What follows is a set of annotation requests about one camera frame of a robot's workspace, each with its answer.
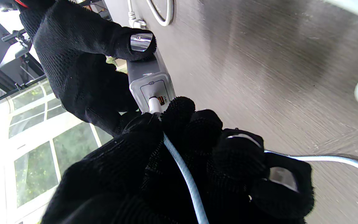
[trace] window pane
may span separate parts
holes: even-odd
[[[37,115],[37,114],[42,113],[44,111],[45,111],[45,104],[41,104],[41,105],[36,106],[36,107],[34,107],[32,109],[29,109],[26,112],[23,112],[21,114],[13,116],[10,124],[14,124],[14,123],[17,123],[17,122],[19,122],[21,120],[28,119],[29,117]]]
[[[104,130],[102,130],[101,128],[95,126],[95,129],[96,129],[96,133],[98,134],[99,140],[102,143],[102,145],[104,145],[105,143],[107,143],[108,141],[110,141],[112,139],[112,136],[109,135]]]
[[[91,126],[82,122],[53,139],[60,173],[98,148]]]
[[[44,113],[9,127],[9,138],[44,121]]]
[[[15,109],[19,109],[43,97],[44,93],[42,92],[41,87],[37,87],[21,96],[18,96],[17,98],[14,98],[12,101]]]
[[[49,82],[45,83],[43,86],[44,86],[45,91],[47,92],[47,95],[53,93],[51,85],[49,85]]]
[[[53,118],[55,116],[58,116],[59,114],[62,114],[64,112],[66,112],[66,110],[63,109],[61,106],[57,107],[55,109],[52,109],[52,110],[47,112],[47,119],[51,119],[51,118]]]
[[[58,184],[49,142],[15,160],[17,207]]]
[[[55,98],[53,100],[50,100],[48,101],[48,110],[51,109],[51,108],[54,108],[55,106],[59,106],[61,105],[62,103],[60,102],[59,99]]]

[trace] plug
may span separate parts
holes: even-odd
[[[138,28],[138,29],[146,29],[146,22],[140,19],[136,18],[135,12],[134,11],[130,11],[128,12],[128,17],[129,17],[129,26],[131,28]]]

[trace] gloved hand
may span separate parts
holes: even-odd
[[[113,136],[140,115],[128,76],[107,64],[105,55],[131,61],[151,56],[155,37],[143,52],[130,46],[131,35],[151,31],[121,27],[68,0],[17,0],[16,5],[51,88],[68,112]]]
[[[213,111],[195,112],[185,97],[174,99],[161,120],[134,119],[121,136],[72,165],[42,223],[197,223],[163,131],[190,169],[210,223],[304,223],[314,205],[308,163],[264,153],[260,136],[222,130]],[[271,167],[289,171],[294,185]]]

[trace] white window frame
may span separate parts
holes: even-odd
[[[58,179],[58,183],[61,181],[61,174],[57,163],[57,156],[56,151],[54,148],[53,138],[62,134],[63,132],[73,128],[74,126],[82,123],[82,121],[76,118],[74,115],[65,112],[60,115],[57,115],[53,118],[47,118],[47,112],[57,108],[59,106],[55,106],[53,108],[47,108],[47,102],[53,100],[55,98],[54,94],[46,95],[46,91],[44,89],[44,82],[38,82],[38,85],[31,87],[30,89],[21,92],[17,96],[8,99],[10,105],[10,114],[9,114],[9,127],[12,117],[23,113],[27,110],[30,110],[36,106],[41,104],[45,104],[45,111],[44,111],[44,121],[36,124],[29,129],[26,129],[15,136],[12,136],[7,141],[7,161],[5,166],[5,180],[6,180],[6,202],[7,202],[7,219],[8,223],[17,223],[26,219],[26,217],[34,216],[34,214],[43,214],[44,209],[46,208],[46,204],[48,204],[49,200],[51,199],[56,187],[47,190],[43,194],[40,194],[36,198],[28,201],[27,203],[23,204],[20,207],[17,207],[17,190],[16,190],[16,174],[15,174],[15,167],[14,161],[24,154],[30,152],[31,150],[35,149],[36,147],[42,145],[45,142],[49,142],[52,151],[52,158],[54,162],[55,172]],[[44,97],[40,98],[34,102],[29,103],[21,108],[14,109],[13,99],[24,95],[25,93],[32,91],[35,88],[41,87],[44,93]],[[94,135],[94,138],[97,143],[97,147],[100,147],[101,141],[99,136],[96,132],[95,126],[89,124]]]

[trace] white cable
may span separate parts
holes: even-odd
[[[208,219],[205,214],[203,202],[197,189],[197,185],[194,182],[193,176],[190,173],[190,170],[187,168],[185,161],[183,161],[179,152],[175,149],[172,142],[168,139],[167,135],[164,133],[164,144],[171,153],[172,157],[175,159],[176,164],[178,165],[180,172],[183,175],[183,178],[186,181],[187,187],[190,192],[190,197],[193,202],[194,211],[196,213],[197,221],[199,224],[209,224]]]
[[[343,156],[290,156],[290,155],[284,155],[284,154],[280,154],[280,153],[272,152],[272,151],[268,151],[268,150],[265,150],[264,152],[275,153],[275,154],[278,154],[278,155],[287,156],[287,157],[290,157],[292,159],[297,159],[297,160],[301,160],[301,161],[332,161],[332,162],[340,162],[340,163],[345,163],[345,164],[348,164],[348,165],[351,165],[351,166],[354,166],[354,167],[358,168],[358,160],[343,157]]]
[[[157,10],[156,10],[154,4],[152,3],[152,1],[151,0],[146,0],[146,1],[147,1],[147,4],[149,4],[149,7],[150,7],[155,19],[158,21],[158,23],[161,26],[168,26],[171,23],[171,20],[172,20],[173,0],[167,0],[167,16],[166,16],[165,20],[157,12]]]
[[[132,0],[128,0],[129,11],[132,12]]]

